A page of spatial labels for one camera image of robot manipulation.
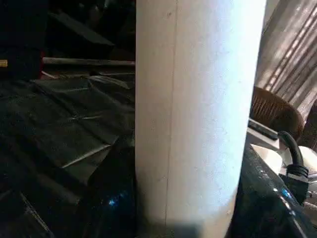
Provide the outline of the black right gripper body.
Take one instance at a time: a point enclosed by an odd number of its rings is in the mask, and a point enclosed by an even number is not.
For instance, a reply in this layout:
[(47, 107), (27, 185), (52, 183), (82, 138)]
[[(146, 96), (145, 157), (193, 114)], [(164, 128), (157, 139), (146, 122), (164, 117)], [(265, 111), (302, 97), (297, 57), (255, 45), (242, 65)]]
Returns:
[(308, 194), (308, 171), (286, 172), (283, 181), (298, 203), (302, 205)]

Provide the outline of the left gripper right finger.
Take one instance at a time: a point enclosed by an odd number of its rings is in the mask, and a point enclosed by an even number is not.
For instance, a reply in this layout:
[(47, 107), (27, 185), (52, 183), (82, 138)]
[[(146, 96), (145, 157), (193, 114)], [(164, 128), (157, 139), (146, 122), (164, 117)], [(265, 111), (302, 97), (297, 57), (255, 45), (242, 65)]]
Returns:
[(232, 238), (315, 238), (303, 207), (252, 146), (244, 149)]

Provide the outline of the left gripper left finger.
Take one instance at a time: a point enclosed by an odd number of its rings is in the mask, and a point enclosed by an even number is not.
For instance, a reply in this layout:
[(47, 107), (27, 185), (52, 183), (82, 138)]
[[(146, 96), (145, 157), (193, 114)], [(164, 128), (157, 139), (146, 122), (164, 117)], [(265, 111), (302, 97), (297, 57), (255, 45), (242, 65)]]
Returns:
[(117, 138), (89, 178), (88, 238), (136, 235), (135, 133)]

